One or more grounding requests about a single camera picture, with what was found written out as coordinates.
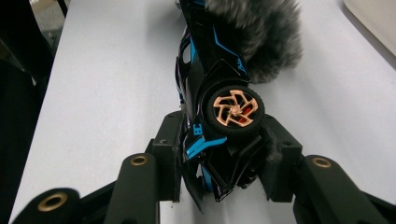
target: black toy car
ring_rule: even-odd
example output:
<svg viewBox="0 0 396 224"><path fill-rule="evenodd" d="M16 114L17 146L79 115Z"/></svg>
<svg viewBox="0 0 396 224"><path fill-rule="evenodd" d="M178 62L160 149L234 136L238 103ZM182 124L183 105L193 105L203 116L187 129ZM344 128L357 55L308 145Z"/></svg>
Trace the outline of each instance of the black toy car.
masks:
<svg viewBox="0 0 396 224"><path fill-rule="evenodd" d="M248 88L250 78L233 29L207 13L202 1L180 5L187 23L176 62L186 114L183 162L196 169L201 165L204 186L220 201L235 185L245 188L256 176L248 171L244 155L256 150L252 144L260 137L264 104Z"/></svg>

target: white surface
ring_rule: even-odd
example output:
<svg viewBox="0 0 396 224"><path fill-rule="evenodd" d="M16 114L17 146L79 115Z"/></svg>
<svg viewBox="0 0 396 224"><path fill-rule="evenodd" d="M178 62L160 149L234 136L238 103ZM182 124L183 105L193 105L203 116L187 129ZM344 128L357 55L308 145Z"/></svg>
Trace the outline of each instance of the white surface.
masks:
<svg viewBox="0 0 396 224"><path fill-rule="evenodd" d="M396 56L396 1L344 1L349 10Z"/></svg>
<svg viewBox="0 0 396 224"><path fill-rule="evenodd" d="M342 13L342 0L301 1L304 58L252 85L268 114L304 146L338 161L362 189L396 202L396 72ZM85 196L145 150L178 110L174 81L184 21L173 1L74 0L12 219L48 189ZM161 203L167 223L294 223L291 204L265 201L260 183L201 215L182 190Z"/></svg>

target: gray fur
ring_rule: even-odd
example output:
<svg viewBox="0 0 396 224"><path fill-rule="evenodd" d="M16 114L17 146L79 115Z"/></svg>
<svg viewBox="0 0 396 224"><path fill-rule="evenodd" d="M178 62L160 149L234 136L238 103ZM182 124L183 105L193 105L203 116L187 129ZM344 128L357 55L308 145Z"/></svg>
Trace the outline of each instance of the gray fur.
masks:
<svg viewBox="0 0 396 224"><path fill-rule="evenodd" d="M295 0L205 0L205 7L235 26L253 83L276 78L302 58Z"/></svg>

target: wheel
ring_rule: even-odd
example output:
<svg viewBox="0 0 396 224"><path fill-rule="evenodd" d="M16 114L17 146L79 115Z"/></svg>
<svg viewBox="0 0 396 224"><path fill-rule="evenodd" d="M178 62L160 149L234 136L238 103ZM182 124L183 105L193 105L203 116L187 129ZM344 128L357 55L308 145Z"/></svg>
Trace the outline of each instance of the wheel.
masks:
<svg viewBox="0 0 396 224"><path fill-rule="evenodd" d="M207 101L208 123L228 137L240 139L257 133L265 114L262 98L244 86L227 86Z"/></svg>

